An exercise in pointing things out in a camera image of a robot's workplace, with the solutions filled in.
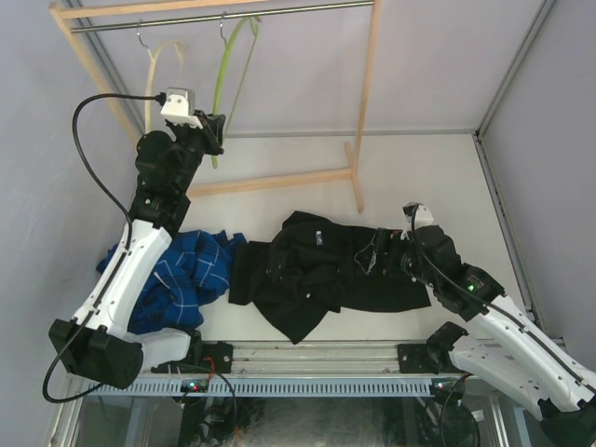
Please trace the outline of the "blue plaid shirt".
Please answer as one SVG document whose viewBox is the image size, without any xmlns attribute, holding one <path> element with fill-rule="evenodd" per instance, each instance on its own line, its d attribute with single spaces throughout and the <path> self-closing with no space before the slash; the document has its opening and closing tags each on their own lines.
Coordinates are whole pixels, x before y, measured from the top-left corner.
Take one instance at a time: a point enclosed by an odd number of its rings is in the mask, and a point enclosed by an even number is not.
<svg viewBox="0 0 596 447">
<path fill-rule="evenodd" d="M 137 268 L 141 286 L 129 297 L 128 332 L 141 335 L 166 328 L 192 331 L 204 322 L 199 308 L 216 301 L 231 285 L 236 249 L 246 239 L 223 231 L 180 233 L 152 269 Z"/>
</svg>

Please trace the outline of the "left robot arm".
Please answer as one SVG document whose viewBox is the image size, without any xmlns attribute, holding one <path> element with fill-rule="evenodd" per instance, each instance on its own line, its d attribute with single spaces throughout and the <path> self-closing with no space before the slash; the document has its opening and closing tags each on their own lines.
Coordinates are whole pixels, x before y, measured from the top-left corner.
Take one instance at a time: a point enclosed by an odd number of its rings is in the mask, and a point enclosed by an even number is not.
<svg viewBox="0 0 596 447">
<path fill-rule="evenodd" d="M 224 151 L 224 123 L 224 115 L 201 111 L 169 115 L 167 131 L 139 139 L 136 191 L 125 209 L 122 239 L 88 299 L 71 319 L 57 319 L 49 329 L 66 372 L 125 389 L 165 363 L 186 373 L 202 365 L 204 350 L 188 332 L 167 328 L 137 335 L 129 322 L 143 286 L 182 226 L 190 207 L 187 190 L 203 156 Z"/>
</svg>

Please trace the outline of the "black shirt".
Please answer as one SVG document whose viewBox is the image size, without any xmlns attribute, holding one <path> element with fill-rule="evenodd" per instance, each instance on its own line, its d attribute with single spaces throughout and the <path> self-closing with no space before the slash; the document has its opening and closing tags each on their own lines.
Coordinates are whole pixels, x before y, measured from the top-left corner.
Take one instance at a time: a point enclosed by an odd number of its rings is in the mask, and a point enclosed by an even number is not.
<svg viewBox="0 0 596 447">
<path fill-rule="evenodd" d="M 377 229 L 295 211 L 272 241 L 250 241 L 236 249 L 228 301 L 255 305 L 295 345 L 330 312 L 400 313 L 428 307 L 426 286 L 406 273 L 397 278 L 364 275 L 354 262 Z"/>
</svg>

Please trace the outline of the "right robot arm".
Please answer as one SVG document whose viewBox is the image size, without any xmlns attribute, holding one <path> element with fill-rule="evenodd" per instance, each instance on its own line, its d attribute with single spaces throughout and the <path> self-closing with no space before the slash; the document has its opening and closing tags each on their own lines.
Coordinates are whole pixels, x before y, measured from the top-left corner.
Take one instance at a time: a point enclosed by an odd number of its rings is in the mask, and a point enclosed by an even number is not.
<svg viewBox="0 0 596 447">
<path fill-rule="evenodd" d="M 428 286 L 467 327 L 446 324 L 427 349 L 429 364 L 480 377 L 515 400 L 557 446 L 595 442 L 595 373 L 546 336 L 486 271 L 462 262 L 437 225 L 379 228 L 355 254 L 365 273 L 403 274 Z"/>
</svg>

